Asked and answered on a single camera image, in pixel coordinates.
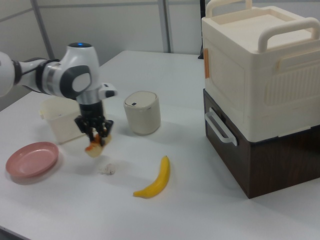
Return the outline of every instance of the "white cup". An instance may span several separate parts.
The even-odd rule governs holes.
[[[148,135],[160,127],[159,98],[154,92],[137,91],[125,99],[123,106],[129,127],[135,134]]]

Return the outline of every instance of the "gray wall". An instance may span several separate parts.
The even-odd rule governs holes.
[[[29,0],[0,0],[0,52],[25,61],[35,56],[48,58],[47,50]],[[29,91],[14,87],[0,97],[0,111]]]
[[[92,44],[101,65],[124,50],[200,53],[199,0],[31,2],[0,0],[0,51],[12,59],[23,61],[36,56],[61,59],[72,42]],[[244,6],[243,2],[233,3],[217,8],[216,13]],[[320,20],[320,0],[253,0],[253,6],[277,6]],[[15,88],[0,98],[0,111],[26,93],[22,88]]]

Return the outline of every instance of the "small white container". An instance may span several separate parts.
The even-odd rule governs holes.
[[[123,103],[130,129],[138,135],[148,135],[160,127],[158,96],[150,91],[137,91]]]
[[[62,97],[50,98],[40,104],[39,113],[50,125],[59,144],[84,135],[75,123],[75,118],[81,115],[75,100]]]

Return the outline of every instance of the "brown wooden box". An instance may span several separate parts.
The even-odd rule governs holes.
[[[205,89],[203,100],[204,113],[213,108],[236,137],[237,146],[223,143],[205,122],[207,138],[248,198],[320,177],[320,125],[283,137],[249,142]]]

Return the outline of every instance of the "orange tape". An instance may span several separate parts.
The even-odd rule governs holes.
[[[210,77],[208,48],[203,49],[203,60],[204,60],[204,77],[207,79]]]

